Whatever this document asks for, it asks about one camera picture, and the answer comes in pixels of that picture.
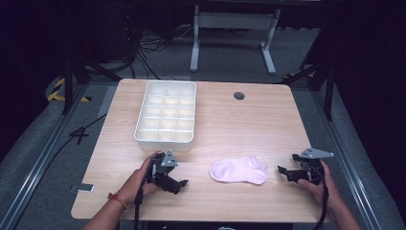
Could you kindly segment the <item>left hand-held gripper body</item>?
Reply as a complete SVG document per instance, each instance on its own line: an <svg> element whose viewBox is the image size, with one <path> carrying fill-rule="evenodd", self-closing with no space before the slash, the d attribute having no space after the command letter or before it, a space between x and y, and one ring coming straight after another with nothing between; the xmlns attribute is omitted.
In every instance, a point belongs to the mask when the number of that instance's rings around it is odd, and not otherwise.
<svg viewBox="0 0 406 230"><path fill-rule="evenodd" d="M171 149L167 152L157 151L151 158L151 164L152 166L147 173L148 182L155 184L161 189L166 184L173 184L174 179L169 176L169 173L174 170L179 163Z"/></svg>

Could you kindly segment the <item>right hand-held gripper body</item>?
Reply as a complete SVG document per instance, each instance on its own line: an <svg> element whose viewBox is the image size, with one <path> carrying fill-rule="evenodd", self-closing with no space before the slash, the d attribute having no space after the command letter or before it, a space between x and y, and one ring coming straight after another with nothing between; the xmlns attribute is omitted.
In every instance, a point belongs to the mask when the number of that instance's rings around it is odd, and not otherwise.
<svg viewBox="0 0 406 230"><path fill-rule="evenodd" d="M315 185L319 185L325 174L321 159L333 156L333 152L314 148L307 148L302 151L299 154L300 166L306 171L307 180Z"/></svg>

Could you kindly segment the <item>pink ankle sock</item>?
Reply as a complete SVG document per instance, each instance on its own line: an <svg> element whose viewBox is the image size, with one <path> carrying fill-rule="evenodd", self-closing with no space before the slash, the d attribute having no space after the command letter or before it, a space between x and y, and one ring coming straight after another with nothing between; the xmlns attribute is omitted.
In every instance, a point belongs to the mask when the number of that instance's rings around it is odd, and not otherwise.
<svg viewBox="0 0 406 230"><path fill-rule="evenodd" d="M209 167L209 175L219 182L261 185L267 180L267 165L255 156L222 159Z"/></svg>

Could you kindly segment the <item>white compartment organizer box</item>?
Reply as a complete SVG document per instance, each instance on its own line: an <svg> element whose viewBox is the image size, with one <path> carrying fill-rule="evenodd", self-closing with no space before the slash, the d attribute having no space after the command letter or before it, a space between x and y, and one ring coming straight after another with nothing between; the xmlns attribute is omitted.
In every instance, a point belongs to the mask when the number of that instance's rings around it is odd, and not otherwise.
<svg viewBox="0 0 406 230"><path fill-rule="evenodd" d="M196 84L151 80L134 131L143 150L189 151L194 136Z"/></svg>

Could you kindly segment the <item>person's right hand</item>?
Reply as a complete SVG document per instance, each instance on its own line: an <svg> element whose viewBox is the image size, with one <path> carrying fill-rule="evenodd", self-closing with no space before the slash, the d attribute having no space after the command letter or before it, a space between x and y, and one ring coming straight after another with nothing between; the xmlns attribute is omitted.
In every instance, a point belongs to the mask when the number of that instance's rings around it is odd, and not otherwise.
<svg viewBox="0 0 406 230"><path fill-rule="evenodd" d="M327 208L329 211L338 210L344 206L345 202L341 198L337 185L329 171L328 165L324 161L321 161L321 164L325 171L325 182L328 189ZM324 187L322 184L314 185L305 179L299 179L298 185L313 194L320 203L323 203Z"/></svg>

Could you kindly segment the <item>person's left hand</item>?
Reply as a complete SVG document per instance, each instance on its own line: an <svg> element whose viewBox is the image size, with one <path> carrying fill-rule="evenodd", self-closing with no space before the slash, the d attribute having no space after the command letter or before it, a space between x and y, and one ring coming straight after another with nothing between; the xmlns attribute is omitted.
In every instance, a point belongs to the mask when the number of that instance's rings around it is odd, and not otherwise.
<svg viewBox="0 0 406 230"><path fill-rule="evenodd" d="M119 190L119 198L126 204L130 204L134 201L139 190L143 191L144 196L148 196L158 189L158 187L153 183L142 184L143 178L148 170L149 163L150 158L148 157L143 162L141 167L132 173L132 175L126 180L122 188Z"/></svg>

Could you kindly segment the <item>black metal stand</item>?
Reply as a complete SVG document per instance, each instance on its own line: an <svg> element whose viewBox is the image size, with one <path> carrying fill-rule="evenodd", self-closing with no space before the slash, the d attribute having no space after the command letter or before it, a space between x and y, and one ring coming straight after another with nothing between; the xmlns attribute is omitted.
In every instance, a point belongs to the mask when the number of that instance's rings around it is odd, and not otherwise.
<svg viewBox="0 0 406 230"><path fill-rule="evenodd" d="M331 121L332 97L334 88L334 71L330 62L321 62L306 67L301 72L294 75L287 75L281 81L281 84L289 85L299 79L312 74L307 88L310 91L319 91L323 85L326 86L324 98L324 112L327 118Z"/></svg>
<svg viewBox="0 0 406 230"><path fill-rule="evenodd" d="M86 66L92 67L96 72L101 73L113 81L120 81L122 79L89 58L77 54L69 55L66 59L63 71L63 77L65 79L65 102L63 114L68 113L74 102L73 78L76 78L79 84L87 84L91 80Z"/></svg>

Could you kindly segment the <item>grey tape strip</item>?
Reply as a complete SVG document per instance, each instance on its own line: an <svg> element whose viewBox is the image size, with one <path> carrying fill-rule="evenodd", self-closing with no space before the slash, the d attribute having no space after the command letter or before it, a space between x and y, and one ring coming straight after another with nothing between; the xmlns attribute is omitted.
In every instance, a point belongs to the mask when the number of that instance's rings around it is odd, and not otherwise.
<svg viewBox="0 0 406 230"><path fill-rule="evenodd" d="M86 183L74 184L70 188L71 192L89 192L89 193L92 193L93 190L94 190L94 185L93 184L86 184Z"/></svg>

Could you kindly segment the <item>aluminium floor rail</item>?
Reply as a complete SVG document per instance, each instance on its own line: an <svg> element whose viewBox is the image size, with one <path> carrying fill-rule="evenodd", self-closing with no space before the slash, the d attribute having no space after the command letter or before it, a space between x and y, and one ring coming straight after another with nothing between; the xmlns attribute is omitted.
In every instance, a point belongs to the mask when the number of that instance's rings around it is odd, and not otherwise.
<svg viewBox="0 0 406 230"><path fill-rule="evenodd" d="M335 156L340 164L343 174L349 183L349 187L352 196L358 206L360 214L366 223L368 230L383 230L381 224L378 221L377 215L371 206L371 201L367 195L367 191L359 177L358 172L354 168L350 159L347 157L346 149L344 148L341 138L339 137L338 131L335 124L327 118L324 111L324 101L322 96L318 92L310 93L314 103L316 104L319 114L322 116L322 121L327 127L330 138L336 148Z"/></svg>
<svg viewBox="0 0 406 230"><path fill-rule="evenodd" d="M56 143L59 141L63 129L66 128L70 117L79 104L86 89L87 85L79 85L76 92L73 94L73 100L70 108L65 114L59 116L50 139L47 141L44 149L34 162L32 169L25 177L18 194L12 200L11 207L0 221L0 230L14 230L15 226L18 224L18 221L23 216L38 184L40 183L41 178L56 156Z"/></svg>

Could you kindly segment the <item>white metal desk frame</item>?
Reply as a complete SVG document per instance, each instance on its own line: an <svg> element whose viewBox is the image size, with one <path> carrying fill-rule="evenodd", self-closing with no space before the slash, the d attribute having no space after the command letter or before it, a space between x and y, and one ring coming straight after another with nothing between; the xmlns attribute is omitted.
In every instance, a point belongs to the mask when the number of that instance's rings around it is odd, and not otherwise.
<svg viewBox="0 0 406 230"><path fill-rule="evenodd" d="M194 7L193 45L190 70L198 70L199 61L199 30L200 29L242 29L266 31L267 38L259 45L269 75L276 74L271 57L270 46L280 19L280 10L271 14L237 13L237 12L205 12L198 5Z"/></svg>

